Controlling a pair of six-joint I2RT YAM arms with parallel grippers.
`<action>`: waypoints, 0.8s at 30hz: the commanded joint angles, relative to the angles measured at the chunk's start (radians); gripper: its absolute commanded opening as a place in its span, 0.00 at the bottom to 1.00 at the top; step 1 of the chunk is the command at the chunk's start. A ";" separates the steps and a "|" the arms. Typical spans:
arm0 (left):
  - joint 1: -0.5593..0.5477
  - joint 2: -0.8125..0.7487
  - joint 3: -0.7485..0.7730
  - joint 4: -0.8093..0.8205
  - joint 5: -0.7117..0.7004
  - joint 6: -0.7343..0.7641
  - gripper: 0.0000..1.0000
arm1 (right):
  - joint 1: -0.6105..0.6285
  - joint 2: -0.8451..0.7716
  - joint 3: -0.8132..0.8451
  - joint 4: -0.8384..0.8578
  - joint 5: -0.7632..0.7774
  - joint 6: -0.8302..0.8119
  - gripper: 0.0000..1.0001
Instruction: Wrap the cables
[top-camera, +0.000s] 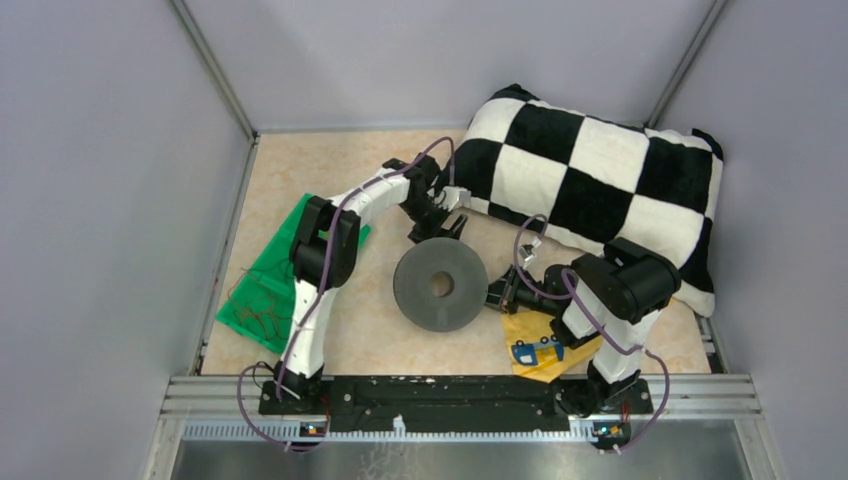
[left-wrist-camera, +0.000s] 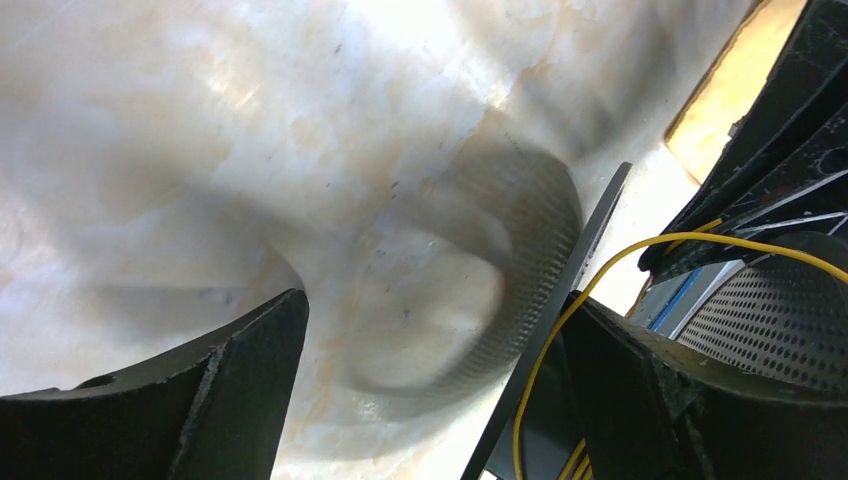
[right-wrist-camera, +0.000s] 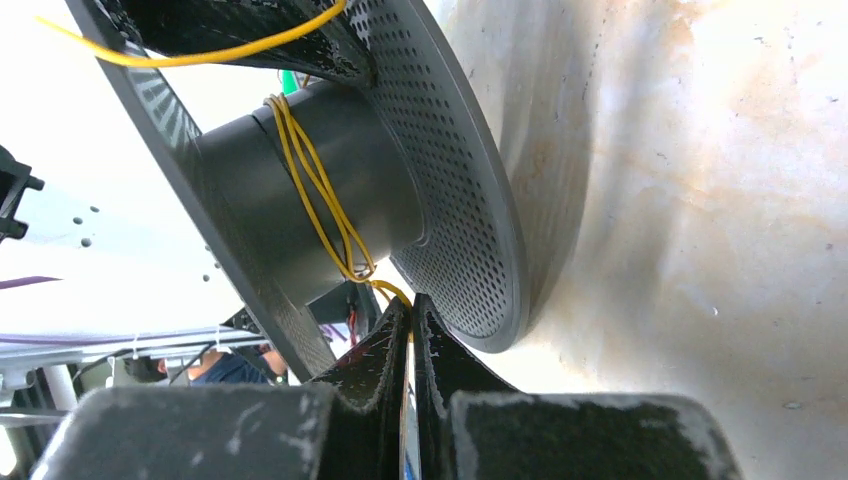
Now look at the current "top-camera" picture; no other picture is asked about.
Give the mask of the black cable spool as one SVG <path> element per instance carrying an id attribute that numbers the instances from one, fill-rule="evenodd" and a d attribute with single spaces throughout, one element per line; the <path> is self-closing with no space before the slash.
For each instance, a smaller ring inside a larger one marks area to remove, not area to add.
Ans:
<path id="1" fill-rule="evenodd" d="M 483 310 L 488 277 L 479 255 L 448 238 L 426 240 L 411 248 L 393 275 L 393 294 L 403 315 L 436 333 L 459 330 Z"/>

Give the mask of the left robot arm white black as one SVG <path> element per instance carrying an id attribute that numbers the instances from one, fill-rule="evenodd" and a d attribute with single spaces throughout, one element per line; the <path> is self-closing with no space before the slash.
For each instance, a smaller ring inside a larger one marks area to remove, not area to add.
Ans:
<path id="1" fill-rule="evenodd" d="M 345 193 L 308 200 L 289 253 L 294 310 L 289 339 L 275 369 L 274 395 L 295 412 L 308 413 L 319 404 L 332 305 L 355 269 L 362 227 L 398 206 L 413 222 L 409 237 L 415 243 L 461 234 L 465 215 L 450 228 L 443 224 L 454 210 L 469 205 L 471 193 L 451 183 L 440 185 L 439 175 L 438 165 L 428 155 L 410 164 L 391 159 Z"/>

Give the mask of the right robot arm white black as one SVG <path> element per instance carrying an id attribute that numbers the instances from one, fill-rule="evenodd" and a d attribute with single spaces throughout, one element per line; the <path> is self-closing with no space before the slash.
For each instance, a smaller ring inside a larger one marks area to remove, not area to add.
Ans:
<path id="1" fill-rule="evenodd" d="M 681 274 L 662 255 L 617 238 L 601 255 L 552 264 L 537 280 L 525 266 L 534 249 L 533 244 L 518 247 L 518 264 L 489 284 L 485 304 L 506 314 L 527 310 L 549 317 L 548 332 L 511 344 L 513 358 L 522 366 L 561 361 L 599 341 L 586 380 L 564 388 L 558 402 L 565 412 L 581 417 L 612 412 L 636 385 L 645 342 L 680 289 Z"/>

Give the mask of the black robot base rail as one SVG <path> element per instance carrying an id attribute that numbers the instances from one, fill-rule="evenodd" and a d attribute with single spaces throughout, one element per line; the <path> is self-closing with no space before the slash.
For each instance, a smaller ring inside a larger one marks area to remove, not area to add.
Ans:
<path id="1" fill-rule="evenodd" d="M 409 433 L 565 432 L 587 413 L 617 418 L 651 414 L 645 380 L 605 405 L 585 378 L 543 383 L 495 376 L 335 376 L 310 387 L 303 399 L 262 387 L 262 415 L 316 415 L 332 433 L 387 432 L 401 419 Z"/>

